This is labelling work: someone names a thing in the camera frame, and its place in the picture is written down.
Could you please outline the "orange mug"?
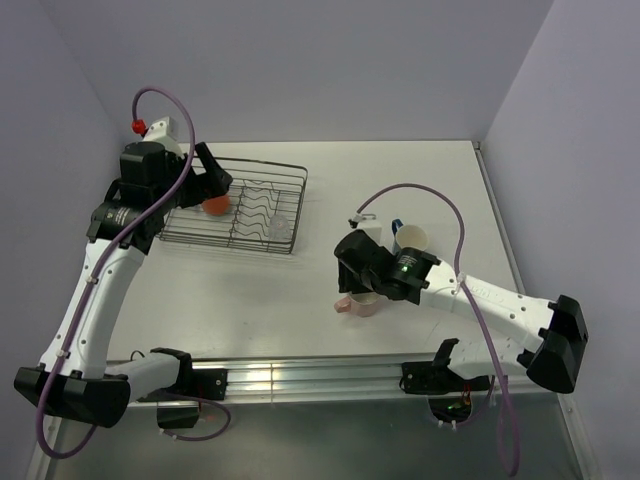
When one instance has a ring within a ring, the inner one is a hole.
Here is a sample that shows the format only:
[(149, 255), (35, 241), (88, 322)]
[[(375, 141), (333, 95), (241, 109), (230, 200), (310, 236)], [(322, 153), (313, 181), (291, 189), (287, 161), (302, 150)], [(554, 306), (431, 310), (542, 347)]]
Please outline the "orange mug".
[(201, 208), (207, 215), (222, 216), (231, 208), (231, 199), (227, 194), (210, 198), (201, 203)]

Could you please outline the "pink mug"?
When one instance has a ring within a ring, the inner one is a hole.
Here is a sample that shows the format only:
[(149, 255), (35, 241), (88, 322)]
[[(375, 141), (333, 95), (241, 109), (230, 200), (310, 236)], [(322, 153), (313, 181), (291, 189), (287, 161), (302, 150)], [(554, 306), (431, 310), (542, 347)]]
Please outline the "pink mug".
[(334, 304), (339, 314), (351, 314), (357, 317), (370, 317), (379, 308), (380, 296), (374, 292), (349, 293)]

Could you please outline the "dark wire dish rack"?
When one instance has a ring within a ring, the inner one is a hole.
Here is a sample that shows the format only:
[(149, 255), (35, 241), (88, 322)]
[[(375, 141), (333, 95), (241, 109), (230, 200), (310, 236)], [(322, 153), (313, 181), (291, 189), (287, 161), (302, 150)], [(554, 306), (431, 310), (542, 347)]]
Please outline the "dark wire dish rack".
[[(163, 241), (289, 255), (295, 245), (308, 180), (308, 169), (272, 161), (219, 157), (232, 177), (231, 208), (211, 216), (201, 206), (174, 209), (159, 234)], [(270, 218), (285, 216), (291, 226), (288, 242), (268, 238)]]

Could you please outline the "clear glass cup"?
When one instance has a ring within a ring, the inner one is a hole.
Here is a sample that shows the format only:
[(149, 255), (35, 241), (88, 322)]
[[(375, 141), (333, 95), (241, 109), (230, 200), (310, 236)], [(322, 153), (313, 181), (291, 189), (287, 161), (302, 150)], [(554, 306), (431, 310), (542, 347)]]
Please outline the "clear glass cup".
[(291, 226), (288, 219), (274, 214), (269, 221), (268, 238), (271, 242), (288, 242), (291, 238)]

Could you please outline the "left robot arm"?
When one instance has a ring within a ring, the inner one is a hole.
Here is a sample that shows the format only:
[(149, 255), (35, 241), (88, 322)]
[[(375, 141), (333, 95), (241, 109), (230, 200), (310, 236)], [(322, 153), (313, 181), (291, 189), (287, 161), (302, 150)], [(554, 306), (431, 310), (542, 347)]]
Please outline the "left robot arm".
[(232, 177), (200, 142), (195, 156), (153, 141), (127, 145), (120, 175), (91, 216), (84, 267), (55, 338), (35, 367), (18, 370), (15, 389), (48, 415), (110, 428), (129, 403), (205, 395), (190, 354), (154, 348), (143, 358), (109, 367), (112, 332), (131, 282), (174, 208), (226, 194)]

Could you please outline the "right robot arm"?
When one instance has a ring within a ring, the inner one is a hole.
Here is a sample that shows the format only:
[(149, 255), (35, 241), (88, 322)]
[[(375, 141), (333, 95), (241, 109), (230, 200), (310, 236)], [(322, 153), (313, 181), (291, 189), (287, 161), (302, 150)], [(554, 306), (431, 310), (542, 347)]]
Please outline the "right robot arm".
[(444, 340), (434, 358), (403, 365), (403, 387), (420, 395), (442, 395), (469, 385), (486, 390), (492, 378), (525, 375), (554, 393), (577, 384), (589, 334), (580, 303), (529, 297), (458, 273), (445, 261), (416, 248), (392, 253), (362, 230), (335, 247), (338, 287), (348, 294), (375, 293), (475, 321), (484, 339)]

